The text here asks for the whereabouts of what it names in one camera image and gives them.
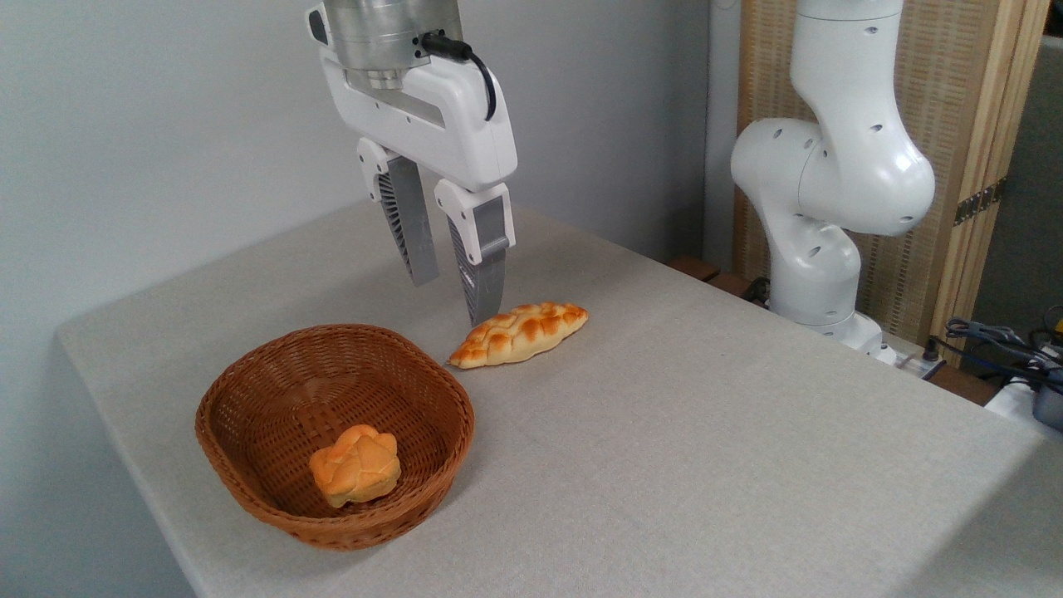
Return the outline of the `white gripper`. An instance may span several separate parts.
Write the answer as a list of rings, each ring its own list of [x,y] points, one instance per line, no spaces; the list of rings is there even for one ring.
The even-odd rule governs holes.
[[[504,98],[497,96],[486,121],[482,73],[472,65],[434,58],[406,71],[401,90],[376,90],[360,72],[345,71],[330,49],[320,57],[338,113],[364,136],[357,147],[364,180],[414,285],[439,276],[420,164],[448,178],[438,182],[435,197],[448,213],[470,325],[495,317],[506,250],[516,245],[509,190],[497,184],[517,169]]]

